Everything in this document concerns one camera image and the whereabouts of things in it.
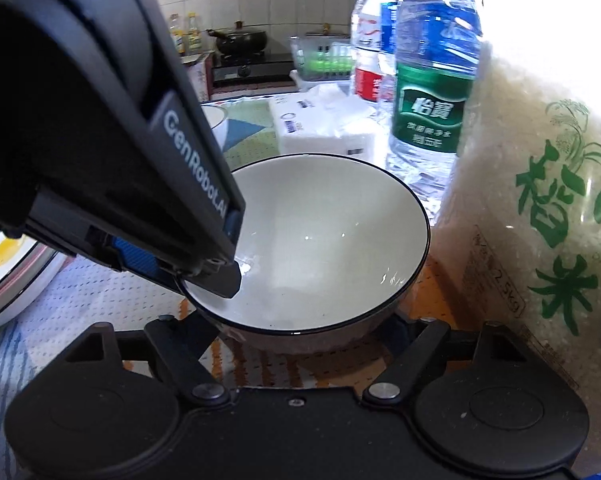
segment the kitchen counter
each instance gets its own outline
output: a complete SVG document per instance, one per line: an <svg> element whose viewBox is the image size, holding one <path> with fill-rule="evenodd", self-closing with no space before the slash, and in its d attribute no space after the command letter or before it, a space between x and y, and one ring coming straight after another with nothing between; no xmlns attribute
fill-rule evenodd
<svg viewBox="0 0 601 480"><path fill-rule="evenodd" d="M278 154L265 98L229 100L224 105L229 112L226 157L231 168ZM412 317L432 316L454 328L476 328L471 319L452 310L449 297L441 273L428 262L401 308ZM137 330L160 314L182 319L191 311L182 296L138 276L81 257L69 262L30 307L0 329L0 480L13 478L16 471L2 430L5 409L69 342L98 321L110 322L116 330ZM349 385L361 392L390 359L373 336L336 352L310 356L275 355L222 336L200 361L229 388ZM148 373L146 363L124 365Z"/></svg>

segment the silver rivet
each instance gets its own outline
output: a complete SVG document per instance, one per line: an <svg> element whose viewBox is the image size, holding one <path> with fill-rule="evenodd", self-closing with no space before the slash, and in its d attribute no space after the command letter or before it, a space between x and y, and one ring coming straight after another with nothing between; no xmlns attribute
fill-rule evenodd
<svg viewBox="0 0 601 480"><path fill-rule="evenodd" d="M194 387L192 395L202 400L216 400L225 394L225 387L218 383L203 383Z"/></svg>
<svg viewBox="0 0 601 480"><path fill-rule="evenodd" d="M369 387L369 394L376 399L390 400L400 395L400 388L392 383L375 383Z"/></svg>

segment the gas stove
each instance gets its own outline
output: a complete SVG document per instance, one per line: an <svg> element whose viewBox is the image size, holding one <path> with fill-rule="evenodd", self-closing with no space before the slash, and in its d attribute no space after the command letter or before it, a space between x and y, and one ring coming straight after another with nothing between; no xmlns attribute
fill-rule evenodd
<svg viewBox="0 0 601 480"><path fill-rule="evenodd" d="M213 87L237 84L292 82L294 69L291 54L265 54L249 56L219 56L215 54L212 69Z"/></svg>

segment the bottle with red cap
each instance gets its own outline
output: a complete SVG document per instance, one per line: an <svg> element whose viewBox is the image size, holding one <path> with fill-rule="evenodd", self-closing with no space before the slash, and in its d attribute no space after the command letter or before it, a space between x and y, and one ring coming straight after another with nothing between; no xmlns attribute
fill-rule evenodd
<svg viewBox="0 0 601 480"><path fill-rule="evenodd" d="M380 50L380 0L358 0L351 14L351 93L376 102L382 72Z"/></svg>

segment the bag of rice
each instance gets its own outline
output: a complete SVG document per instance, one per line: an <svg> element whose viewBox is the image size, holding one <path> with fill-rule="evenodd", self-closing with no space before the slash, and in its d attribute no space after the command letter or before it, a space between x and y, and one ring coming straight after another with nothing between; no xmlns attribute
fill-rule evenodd
<svg viewBox="0 0 601 480"><path fill-rule="evenodd" d="M601 0L484 0L488 41L431 256L507 323L591 419L601 472Z"/></svg>

